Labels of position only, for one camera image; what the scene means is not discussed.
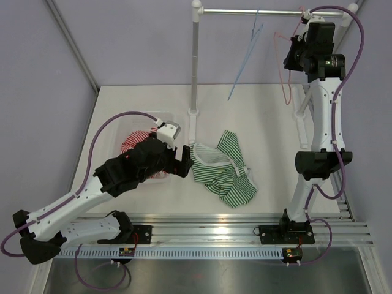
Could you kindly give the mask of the green striped tank top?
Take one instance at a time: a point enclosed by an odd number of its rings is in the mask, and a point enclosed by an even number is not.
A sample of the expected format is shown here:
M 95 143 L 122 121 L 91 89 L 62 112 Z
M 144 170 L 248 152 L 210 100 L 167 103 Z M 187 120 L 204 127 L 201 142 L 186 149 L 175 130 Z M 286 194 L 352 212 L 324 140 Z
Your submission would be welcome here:
M 248 204 L 257 194 L 251 169 L 245 164 L 237 134 L 224 131 L 215 148 L 201 143 L 190 147 L 192 173 L 196 183 L 204 185 L 231 208 Z

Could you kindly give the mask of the blue wire hanger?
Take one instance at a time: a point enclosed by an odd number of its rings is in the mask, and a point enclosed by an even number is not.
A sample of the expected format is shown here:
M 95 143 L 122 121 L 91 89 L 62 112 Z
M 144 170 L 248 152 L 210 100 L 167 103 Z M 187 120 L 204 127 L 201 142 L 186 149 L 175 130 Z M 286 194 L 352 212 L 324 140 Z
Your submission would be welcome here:
M 260 36 L 260 33 L 261 33 L 262 29 L 263 29 L 263 23 L 261 23 L 259 26 L 257 26 L 258 16 L 259 16 L 259 12 L 256 12 L 255 17 L 254 17 L 254 22 L 253 22 L 253 25 L 252 25 L 251 37 L 250 37 L 250 40 L 249 40 L 249 43 L 248 43 L 248 46 L 247 46 L 246 54 L 244 55 L 243 61 L 242 61 L 241 65 L 240 65 L 240 67 L 239 67 L 239 70 L 237 72 L 235 80 L 234 80 L 234 82 L 232 84 L 232 87 L 231 87 L 231 90 L 229 92 L 227 101 L 230 101 L 230 99 L 231 99 L 231 97 L 233 95 L 233 92 L 235 90 L 235 87 L 236 87 L 237 83 L 239 82 L 239 79 L 240 79 L 240 77 L 242 75 L 242 72 L 243 72 L 244 68 L 246 67 L 246 64 L 247 64 L 250 56 L 252 55 L 252 52 L 253 52 L 253 50 L 254 50 L 254 48 L 256 46 L 256 43 L 257 43 L 258 38 Z

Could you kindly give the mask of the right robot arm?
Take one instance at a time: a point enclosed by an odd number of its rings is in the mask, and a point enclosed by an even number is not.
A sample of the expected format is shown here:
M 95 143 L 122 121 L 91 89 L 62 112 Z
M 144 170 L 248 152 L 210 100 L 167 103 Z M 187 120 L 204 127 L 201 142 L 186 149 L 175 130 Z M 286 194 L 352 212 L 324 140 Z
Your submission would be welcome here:
M 284 67 L 304 72 L 314 106 L 314 134 L 310 151 L 295 156 L 298 172 L 296 189 L 277 229 L 274 244 L 314 244 L 309 213 L 315 195 L 322 192 L 330 174 L 343 171 L 353 154 L 347 151 L 341 134 L 341 92 L 345 74 L 345 57 L 334 54 L 335 25 L 322 18 L 309 20 L 292 44 Z

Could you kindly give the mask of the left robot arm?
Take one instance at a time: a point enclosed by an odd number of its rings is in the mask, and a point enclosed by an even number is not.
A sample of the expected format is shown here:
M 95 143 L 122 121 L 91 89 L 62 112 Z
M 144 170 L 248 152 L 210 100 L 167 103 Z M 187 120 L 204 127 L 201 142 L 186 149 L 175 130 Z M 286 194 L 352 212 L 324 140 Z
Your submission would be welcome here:
M 178 160 L 176 149 L 170 149 L 154 137 L 139 142 L 97 168 L 81 191 L 71 192 L 34 213 L 16 212 L 13 221 L 21 236 L 20 257 L 36 265 L 75 245 L 132 241 L 134 226 L 125 212 L 114 211 L 99 220 L 79 223 L 74 220 L 93 207 L 136 189 L 159 172 L 185 178 L 192 164 L 190 146 L 183 146 L 182 157 Z

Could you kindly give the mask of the clear plastic basket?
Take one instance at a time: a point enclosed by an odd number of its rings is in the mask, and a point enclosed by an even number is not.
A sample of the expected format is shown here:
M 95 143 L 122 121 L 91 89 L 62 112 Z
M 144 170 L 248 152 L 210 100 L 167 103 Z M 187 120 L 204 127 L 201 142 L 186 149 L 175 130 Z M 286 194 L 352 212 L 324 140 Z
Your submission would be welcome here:
M 173 121 L 175 118 L 175 115 L 169 111 L 155 111 L 150 112 L 149 114 L 158 117 L 163 121 Z M 138 115 L 122 116 L 121 118 L 113 121 L 112 124 L 113 131 L 111 132 L 111 147 L 108 151 L 108 155 L 110 157 L 117 157 L 122 153 L 123 149 L 126 149 L 122 148 L 123 143 L 127 140 L 131 133 L 138 131 L 149 133 L 154 127 L 157 127 L 153 120 L 145 116 Z M 153 178 L 147 179 L 142 184 L 162 184 L 168 181 L 170 181 L 170 175 L 160 172 Z

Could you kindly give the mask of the metal clothes rack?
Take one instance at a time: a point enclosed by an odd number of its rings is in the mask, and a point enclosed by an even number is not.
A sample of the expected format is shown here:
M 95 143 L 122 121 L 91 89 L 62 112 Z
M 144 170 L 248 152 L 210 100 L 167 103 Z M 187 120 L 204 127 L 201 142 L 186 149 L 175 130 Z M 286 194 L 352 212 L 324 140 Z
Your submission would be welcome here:
M 363 8 L 364 1 L 352 1 L 344 10 L 338 12 L 318 12 L 314 15 L 320 17 L 341 18 L 340 27 L 338 27 L 337 36 L 335 38 L 336 46 L 339 47 L 347 35 L 349 27 L 353 21 L 352 15 L 358 14 Z M 197 134 L 197 117 L 199 110 L 197 108 L 198 96 L 198 45 L 200 19 L 202 15 L 254 15 L 271 16 L 271 17 L 302 17 L 307 14 L 307 9 L 300 7 L 294 10 L 262 10 L 262 9 L 210 9 L 205 8 L 201 1 L 192 1 L 192 74 L 191 74 L 191 91 L 190 91 L 190 109 L 188 110 L 189 125 L 189 143 L 194 143 Z

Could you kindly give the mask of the aluminium mounting rail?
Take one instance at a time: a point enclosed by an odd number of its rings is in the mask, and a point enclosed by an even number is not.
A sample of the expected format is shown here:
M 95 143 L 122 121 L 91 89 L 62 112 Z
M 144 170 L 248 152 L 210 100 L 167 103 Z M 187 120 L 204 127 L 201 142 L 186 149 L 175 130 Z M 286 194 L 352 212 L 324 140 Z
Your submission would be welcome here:
M 149 179 L 116 198 L 106 195 L 102 204 L 66 222 L 60 231 L 70 238 L 69 246 L 112 237 L 112 210 L 125 212 L 133 224 L 152 225 L 155 244 L 255 244 L 257 227 L 276 224 L 295 192 L 294 161 L 300 146 L 292 108 L 273 94 L 204 100 L 197 141 L 214 147 L 225 130 L 237 134 L 258 190 L 248 204 L 229 207 L 192 175 Z

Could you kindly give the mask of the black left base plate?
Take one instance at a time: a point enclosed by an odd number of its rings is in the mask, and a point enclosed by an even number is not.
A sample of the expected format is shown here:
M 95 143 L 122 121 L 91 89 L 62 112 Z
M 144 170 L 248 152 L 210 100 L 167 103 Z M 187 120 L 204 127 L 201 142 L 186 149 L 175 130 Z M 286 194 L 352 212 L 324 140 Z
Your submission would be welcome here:
M 98 244 L 151 244 L 153 227 L 151 225 L 134 225 L 133 229 L 128 232 L 121 232 L 114 239 L 101 239 L 98 240 Z

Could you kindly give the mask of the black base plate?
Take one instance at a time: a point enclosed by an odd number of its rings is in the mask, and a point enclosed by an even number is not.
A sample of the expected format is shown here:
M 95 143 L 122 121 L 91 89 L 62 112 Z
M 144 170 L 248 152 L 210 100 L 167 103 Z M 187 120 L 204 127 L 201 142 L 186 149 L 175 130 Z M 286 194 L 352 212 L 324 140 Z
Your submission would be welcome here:
M 151 244 L 153 227 L 151 225 L 134 225 L 133 229 L 128 232 L 121 232 L 114 239 L 101 239 L 98 240 L 98 244 Z
M 299 227 L 283 228 L 280 225 L 259 225 L 259 238 L 263 245 L 312 245 L 315 238 L 309 223 Z

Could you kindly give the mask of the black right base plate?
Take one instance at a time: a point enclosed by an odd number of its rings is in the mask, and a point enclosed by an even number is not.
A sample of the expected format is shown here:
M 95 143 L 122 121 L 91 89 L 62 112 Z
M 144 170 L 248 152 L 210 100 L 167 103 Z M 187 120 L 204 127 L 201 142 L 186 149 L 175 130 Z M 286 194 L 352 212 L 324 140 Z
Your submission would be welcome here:
M 315 238 L 309 223 L 299 227 L 283 228 L 280 225 L 259 225 L 259 238 L 263 245 L 312 245 Z

